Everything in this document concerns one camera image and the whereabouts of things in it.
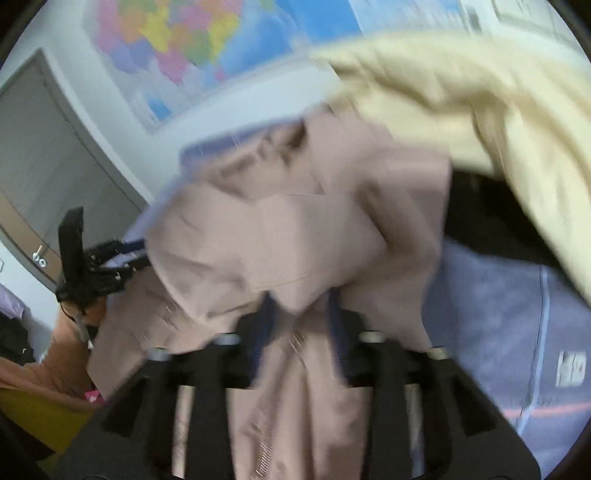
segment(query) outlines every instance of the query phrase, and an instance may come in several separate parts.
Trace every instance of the yellow cloth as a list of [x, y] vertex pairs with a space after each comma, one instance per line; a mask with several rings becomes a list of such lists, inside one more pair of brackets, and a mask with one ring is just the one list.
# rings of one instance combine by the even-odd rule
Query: yellow cloth
[[343, 82], [333, 107], [438, 145], [458, 169], [504, 176], [591, 303], [589, 72], [458, 33], [387, 34], [312, 58]]
[[61, 455], [91, 417], [57, 402], [18, 390], [0, 388], [0, 410], [14, 423]]

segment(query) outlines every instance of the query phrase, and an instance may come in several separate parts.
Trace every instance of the fabric label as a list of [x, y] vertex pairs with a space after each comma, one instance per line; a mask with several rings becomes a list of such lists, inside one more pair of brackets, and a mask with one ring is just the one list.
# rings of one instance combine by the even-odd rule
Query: fabric label
[[561, 388], [578, 387], [585, 379], [587, 354], [585, 352], [560, 352], [556, 386]]

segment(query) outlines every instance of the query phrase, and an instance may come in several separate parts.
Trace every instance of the gray door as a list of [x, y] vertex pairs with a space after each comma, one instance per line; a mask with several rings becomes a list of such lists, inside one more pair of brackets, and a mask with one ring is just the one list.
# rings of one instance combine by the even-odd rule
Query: gray door
[[[80, 125], [76, 129], [66, 118], [55, 95], [35, 59], [0, 94], [0, 193], [39, 238], [42, 251], [59, 256], [57, 227], [68, 209], [84, 207], [83, 241], [90, 247], [122, 237], [143, 205], [105, 170], [104, 159], [100, 163], [93, 154], [96, 145], [91, 153]], [[11, 236], [8, 221], [0, 217]], [[17, 246], [29, 258], [35, 251]], [[56, 280], [55, 265], [42, 270]]]

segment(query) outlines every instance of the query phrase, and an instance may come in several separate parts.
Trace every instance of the blue fabric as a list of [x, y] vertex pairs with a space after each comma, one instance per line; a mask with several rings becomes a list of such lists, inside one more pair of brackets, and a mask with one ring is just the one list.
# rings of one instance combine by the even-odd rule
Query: blue fabric
[[591, 382], [557, 387], [561, 352], [587, 352], [591, 309], [550, 267], [479, 255], [446, 239], [423, 308], [445, 346], [506, 414], [543, 476], [591, 416]]

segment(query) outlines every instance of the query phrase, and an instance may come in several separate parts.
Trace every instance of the door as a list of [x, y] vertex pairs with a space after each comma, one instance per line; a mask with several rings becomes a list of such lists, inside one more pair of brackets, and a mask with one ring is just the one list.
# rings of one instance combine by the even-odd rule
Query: door
[[65, 98], [56, 99], [61, 92], [48, 74], [37, 54], [0, 93], [0, 226], [28, 268], [55, 282], [57, 228], [68, 209], [84, 207], [83, 242], [90, 247], [122, 237], [145, 202], [113, 175], [112, 164], [105, 168], [110, 161], [98, 158], [80, 122], [66, 116]]

